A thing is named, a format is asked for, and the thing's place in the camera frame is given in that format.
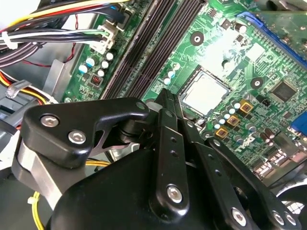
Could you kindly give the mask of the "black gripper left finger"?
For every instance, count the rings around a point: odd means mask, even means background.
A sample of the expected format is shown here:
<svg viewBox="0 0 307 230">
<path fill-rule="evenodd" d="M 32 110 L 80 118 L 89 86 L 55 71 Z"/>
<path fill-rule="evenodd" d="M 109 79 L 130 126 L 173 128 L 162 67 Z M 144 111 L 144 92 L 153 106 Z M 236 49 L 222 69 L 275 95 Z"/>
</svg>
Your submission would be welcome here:
<svg viewBox="0 0 307 230">
<path fill-rule="evenodd" d="M 190 207 L 185 144 L 172 96 L 162 90 L 147 104 L 118 98 L 30 108 L 13 173 L 54 210 L 74 184 L 129 154 L 152 151 L 150 208 L 158 217 L 184 217 Z"/>
</svg>

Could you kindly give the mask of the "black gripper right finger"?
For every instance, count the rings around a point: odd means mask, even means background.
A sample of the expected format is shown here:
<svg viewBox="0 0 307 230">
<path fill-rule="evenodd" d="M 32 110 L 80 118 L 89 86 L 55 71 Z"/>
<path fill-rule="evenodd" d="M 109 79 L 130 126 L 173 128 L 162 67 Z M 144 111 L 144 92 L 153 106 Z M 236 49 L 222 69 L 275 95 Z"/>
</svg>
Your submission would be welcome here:
<svg viewBox="0 0 307 230">
<path fill-rule="evenodd" d="M 286 206 L 215 138 L 203 140 L 184 119 L 177 95 L 173 107 L 188 154 L 209 192 L 213 221 L 219 230 L 300 230 L 302 224 Z"/>
</svg>

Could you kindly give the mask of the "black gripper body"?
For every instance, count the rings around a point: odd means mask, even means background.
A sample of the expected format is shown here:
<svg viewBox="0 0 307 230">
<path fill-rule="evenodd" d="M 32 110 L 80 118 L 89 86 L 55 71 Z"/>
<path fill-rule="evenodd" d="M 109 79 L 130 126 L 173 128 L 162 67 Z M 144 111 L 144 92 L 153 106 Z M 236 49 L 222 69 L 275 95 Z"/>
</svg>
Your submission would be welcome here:
<svg viewBox="0 0 307 230">
<path fill-rule="evenodd" d="M 164 222 L 153 213 L 149 197 L 154 153 L 140 150 L 71 186 L 60 198 L 49 230 L 233 230 L 213 206 L 198 170 L 187 166 L 190 207 L 179 221 Z"/>
</svg>

